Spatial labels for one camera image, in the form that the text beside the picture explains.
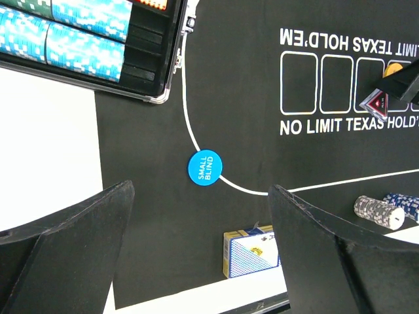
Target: stack of poker chips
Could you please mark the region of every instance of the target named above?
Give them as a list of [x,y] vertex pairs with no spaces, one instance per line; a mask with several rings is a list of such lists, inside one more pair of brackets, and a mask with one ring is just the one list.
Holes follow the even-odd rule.
[[118,82],[125,46],[0,5],[0,52]]
[[413,219],[419,224],[419,198],[389,193],[384,197],[384,201],[388,204],[403,208],[406,217]]
[[0,0],[0,3],[125,43],[132,3],[127,0]]
[[399,229],[405,221],[405,211],[384,201],[360,196],[354,204],[355,214],[391,230]]

